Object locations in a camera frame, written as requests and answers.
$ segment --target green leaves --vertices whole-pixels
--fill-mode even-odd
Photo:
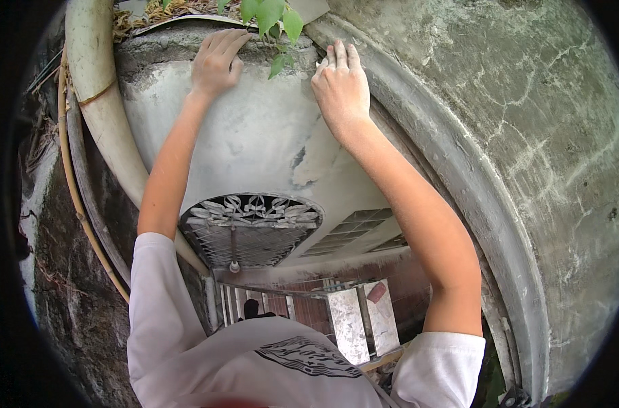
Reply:
[[[289,67],[293,68],[294,67],[294,58],[287,54],[284,54],[284,56],[282,57],[282,59],[285,61],[285,64],[288,65]]]
[[[269,75],[269,79],[278,75],[285,68],[285,59],[284,56],[279,53],[273,58],[273,63],[271,64],[271,74]]]
[[[260,29],[260,37],[262,37],[269,28],[282,17],[285,11],[285,0],[264,0],[257,7],[257,26]]]
[[[223,14],[223,9],[225,9],[226,4],[228,4],[230,0],[217,0],[217,14]]]
[[[303,19],[300,18],[295,10],[287,10],[282,18],[282,22],[285,24],[285,31],[289,36],[291,45],[296,45],[298,37],[300,37],[300,31],[303,30]]]
[[[246,24],[255,17],[257,13],[257,7],[259,7],[262,0],[241,0],[241,22]]]
[[[273,24],[273,27],[269,28],[269,35],[276,40],[280,38],[280,25],[278,23]]]
[[[219,1],[220,11],[223,11],[222,5],[227,4],[228,1]],[[241,22],[247,24],[253,17],[256,18],[262,43],[265,44],[265,40],[268,39],[269,45],[274,43],[278,51],[278,54],[271,63],[269,79],[282,72],[285,66],[293,68],[294,58],[287,53],[289,47],[279,44],[278,41],[282,34],[278,21],[282,19],[285,25],[284,31],[287,32],[291,46],[294,46],[303,30],[303,19],[300,17],[300,14],[292,10],[285,0],[241,0]]]
[[[271,74],[269,75],[269,79],[278,75],[285,68],[285,65],[289,67],[294,67],[294,58],[288,53],[279,53],[273,58],[273,63],[271,64]]]

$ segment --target t-shirt sleeve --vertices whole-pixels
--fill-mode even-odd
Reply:
[[[128,315],[131,384],[206,339],[180,273],[174,242],[162,234],[143,233],[135,240]]]
[[[485,343],[470,334],[419,334],[395,367],[391,397],[403,408],[468,408]]]

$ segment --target hand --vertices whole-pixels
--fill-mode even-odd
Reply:
[[[312,89],[332,135],[343,143],[343,130],[370,121],[371,94],[354,45],[336,40],[311,78]]]
[[[190,95],[212,102],[235,86],[243,68],[237,51],[251,38],[246,30],[234,28],[208,35],[194,58]]]

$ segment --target fingers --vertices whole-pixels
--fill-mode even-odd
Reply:
[[[237,52],[241,49],[241,47],[243,47],[243,45],[247,43],[248,40],[250,40],[252,37],[253,36],[248,32],[246,32],[240,37],[237,37],[237,39],[234,40],[232,44],[228,45],[228,47],[226,48],[224,53],[226,58],[232,59],[235,55],[237,55]]]
[[[234,83],[236,84],[239,80],[239,76],[241,75],[241,71],[243,70],[243,61],[235,55],[232,57],[231,67],[232,70],[230,70],[230,76],[234,79]]]
[[[336,40],[334,42],[334,53],[337,55],[337,68],[348,68],[348,55],[343,46],[343,41]]]
[[[334,52],[334,46],[328,45],[328,67],[337,68],[337,54]]]
[[[362,62],[359,60],[359,53],[354,45],[348,44],[348,68],[358,69],[362,68]]]
[[[214,33],[212,37],[212,42],[210,43],[207,50],[210,52],[216,50],[217,47],[223,41],[223,39],[227,37],[228,35],[230,35],[231,33],[233,33],[234,31],[236,31],[234,28],[229,28],[229,29],[217,31],[216,33]]]
[[[316,73],[314,74],[314,77],[320,77],[321,76],[321,72],[323,72],[323,70],[328,66],[328,58],[325,57],[323,58],[323,61],[321,61],[320,64],[318,64],[316,66]]]
[[[205,37],[205,39],[203,40],[202,43],[200,43],[200,50],[199,53],[206,51],[209,48],[209,45],[212,43],[212,38],[214,38],[214,36],[216,36],[216,34],[219,33],[219,31],[212,33],[210,35],[208,35],[207,37]]]
[[[223,37],[223,40],[219,43],[219,45],[214,49],[214,52],[220,54],[225,53],[228,47],[239,37],[246,34],[247,31],[243,29],[235,30],[233,29],[227,36]]]

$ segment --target printed graphic on shirt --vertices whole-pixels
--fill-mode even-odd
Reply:
[[[338,351],[302,336],[267,344],[255,350],[266,360],[312,377],[358,378],[362,372]]]

